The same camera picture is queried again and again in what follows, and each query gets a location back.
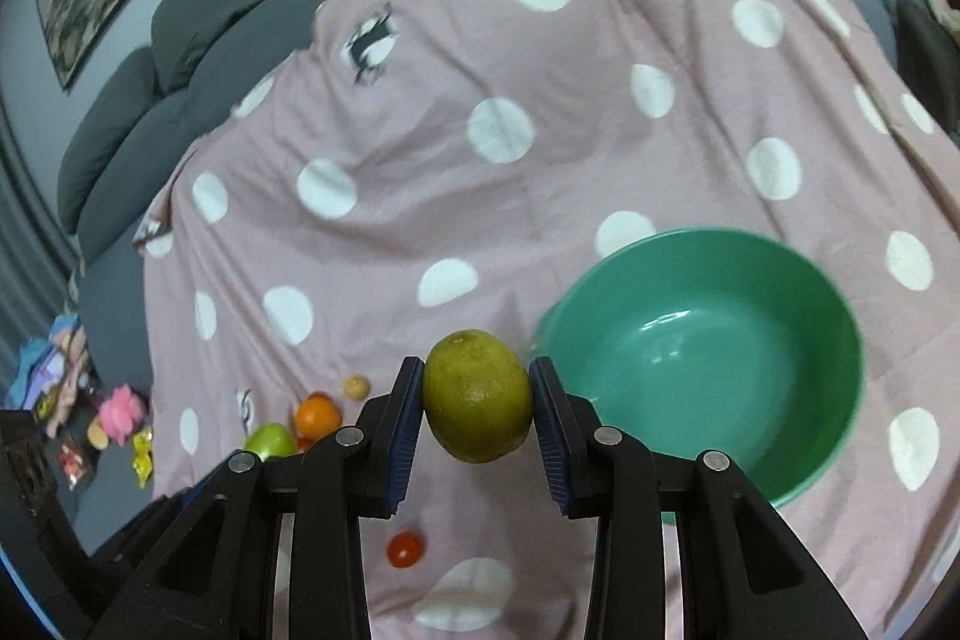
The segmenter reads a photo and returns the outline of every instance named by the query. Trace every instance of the polka dot blanket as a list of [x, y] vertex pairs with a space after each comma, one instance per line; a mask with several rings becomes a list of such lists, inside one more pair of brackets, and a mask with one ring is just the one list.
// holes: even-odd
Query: polka dot blanket
[[[386, 393], [453, 330], [524, 351], [629, 242], [739, 226], [856, 311], [856, 429], [782, 514], [880, 637], [955, 530], [958, 175], [850, 0], [325, 1], [141, 226], [156, 490], [311, 391], [352, 420], [345, 376]], [[410, 528], [426, 554], [392, 569]], [[373, 637], [582, 637], [594, 531], [558, 514], [534, 437], [467, 466], [424, 427], [400, 513], [362, 525]]]

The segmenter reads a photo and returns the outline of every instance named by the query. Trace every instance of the red cherry tomato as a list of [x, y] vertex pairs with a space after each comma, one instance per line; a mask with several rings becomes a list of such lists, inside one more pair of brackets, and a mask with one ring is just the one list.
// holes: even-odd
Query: red cherry tomato
[[424, 541], [411, 531], [402, 531], [387, 545], [387, 559], [397, 569], [412, 567], [423, 557]]

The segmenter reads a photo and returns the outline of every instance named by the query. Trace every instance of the green bowl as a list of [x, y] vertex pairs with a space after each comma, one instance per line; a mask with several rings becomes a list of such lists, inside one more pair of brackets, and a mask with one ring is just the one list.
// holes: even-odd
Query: green bowl
[[774, 506], [816, 482], [859, 405], [850, 308], [784, 244], [685, 229], [594, 266], [539, 325], [566, 391], [648, 448], [728, 453]]

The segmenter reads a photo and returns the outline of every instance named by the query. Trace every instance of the pink plush toy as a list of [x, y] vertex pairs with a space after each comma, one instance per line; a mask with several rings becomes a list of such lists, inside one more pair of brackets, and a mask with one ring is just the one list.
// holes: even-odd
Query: pink plush toy
[[100, 405], [97, 417], [107, 437], [123, 445], [146, 415], [147, 408], [140, 397], [131, 391], [130, 386], [120, 386]]

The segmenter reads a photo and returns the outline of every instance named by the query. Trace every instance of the curtain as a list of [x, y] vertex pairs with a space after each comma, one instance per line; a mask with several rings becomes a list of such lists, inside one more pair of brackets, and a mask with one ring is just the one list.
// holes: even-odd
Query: curtain
[[20, 343], [45, 336], [64, 307], [77, 256], [23, 165], [0, 101], [0, 397]]

